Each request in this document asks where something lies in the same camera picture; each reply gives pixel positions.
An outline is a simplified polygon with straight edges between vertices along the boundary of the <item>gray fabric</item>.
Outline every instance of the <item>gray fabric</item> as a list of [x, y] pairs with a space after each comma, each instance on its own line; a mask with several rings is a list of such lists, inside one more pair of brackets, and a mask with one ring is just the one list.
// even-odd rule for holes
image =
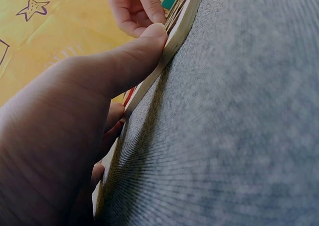
[[202, 0], [128, 123], [99, 225], [319, 225], [319, 0]]

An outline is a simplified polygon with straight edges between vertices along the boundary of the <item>small hand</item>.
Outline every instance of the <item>small hand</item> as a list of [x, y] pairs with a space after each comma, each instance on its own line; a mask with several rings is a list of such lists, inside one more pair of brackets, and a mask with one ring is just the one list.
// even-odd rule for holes
[[68, 58], [0, 109], [0, 225], [92, 225], [92, 191], [121, 132], [111, 99], [144, 80], [167, 39], [162, 24], [114, 50]]
[[152, 23], [165, 23], [160, 0], [109, 0], [119, 28], [133, 37], [139, 37]]

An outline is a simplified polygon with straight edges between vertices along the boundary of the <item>yellow tablecloth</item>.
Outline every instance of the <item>yellow tablecloth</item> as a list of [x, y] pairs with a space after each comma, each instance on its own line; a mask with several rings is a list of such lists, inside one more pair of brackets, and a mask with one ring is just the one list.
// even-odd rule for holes
[[129, 40], [106, 0], [0, 0], [0, 106], [55, 62]]

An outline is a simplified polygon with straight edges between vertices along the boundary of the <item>fingernail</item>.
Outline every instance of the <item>fingernail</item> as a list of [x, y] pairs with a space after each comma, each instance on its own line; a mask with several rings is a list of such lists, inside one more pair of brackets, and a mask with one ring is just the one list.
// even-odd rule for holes
[[165, 21], [166, 21], [166, 18], [165, 18], [165, 16], [164, 16], [164, 14], [161, 14], [161, 13], [155, 13], [154, 15], [153, 15], [153, 20], [154, 20], [154, 23], [165, 23]]
[[146, 28], [141, 36], [161, 38], [165, 34], [165, 26], [162, 23], [155, 23]]

